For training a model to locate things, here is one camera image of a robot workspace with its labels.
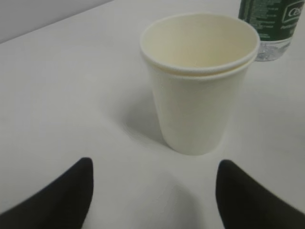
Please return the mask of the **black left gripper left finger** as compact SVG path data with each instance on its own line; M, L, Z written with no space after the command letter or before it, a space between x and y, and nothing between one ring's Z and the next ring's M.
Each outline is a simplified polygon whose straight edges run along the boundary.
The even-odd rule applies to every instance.
M93 196L93 161L78 160L42 190L1 213L2 229L80 229Z

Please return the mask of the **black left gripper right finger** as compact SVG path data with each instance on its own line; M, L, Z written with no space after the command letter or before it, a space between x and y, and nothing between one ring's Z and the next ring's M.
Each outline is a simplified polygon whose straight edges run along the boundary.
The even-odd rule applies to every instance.
M305 215L231 160L219 163L215 197L226 229L303 229Z

